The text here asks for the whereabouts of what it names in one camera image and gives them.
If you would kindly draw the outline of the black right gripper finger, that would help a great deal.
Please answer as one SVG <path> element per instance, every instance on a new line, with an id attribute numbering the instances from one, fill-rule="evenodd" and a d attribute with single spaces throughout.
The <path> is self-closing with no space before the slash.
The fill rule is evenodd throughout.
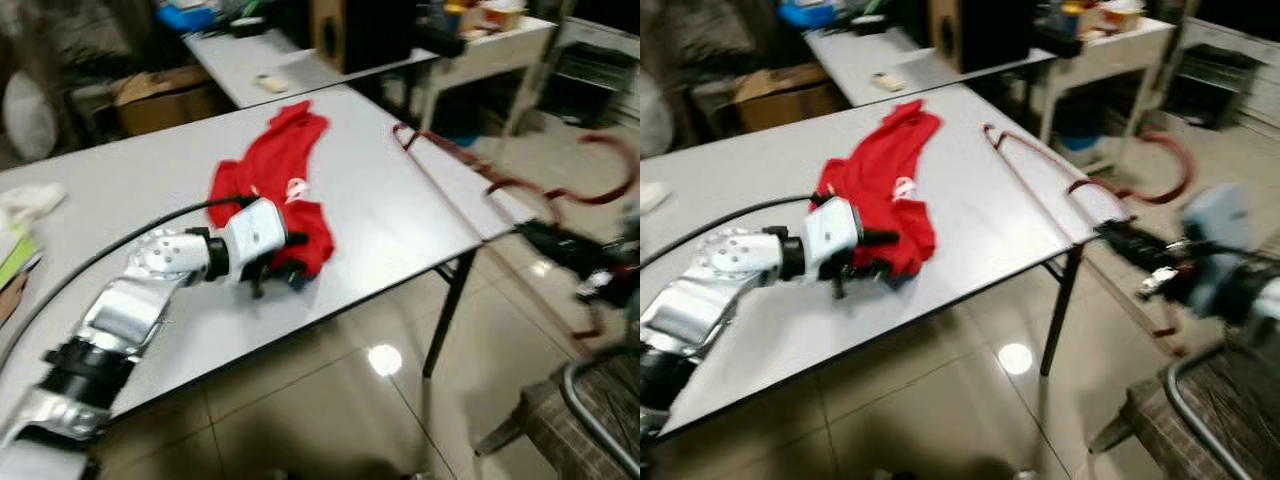
<path id="1" fill-rule="evenodd" d="M 1164 255 L 1169 247 L 1167 241 L 1132 221 L 1105 221 L 1094 232 L 1117 255 Z"/>
<path id="2" fill-rule="evenodd" d="M 580 268 L 581 241 L 576 233 L 521 233 L 520 236 L 540 256 L 559 268 Z"/>
<path id="3" fill-rule="evenodd" d="M 576 256 L 591 251 L 591 239 L 579 232 L 544 221 L 525 221 L 516 232 L 544 256 Z"/>
<path id="4" fill-rule="evenodd" d="M 1164 266 L 1164 241 L 1149 232 L 1100 232 L 1100 238 L 1134 268 Z"/>

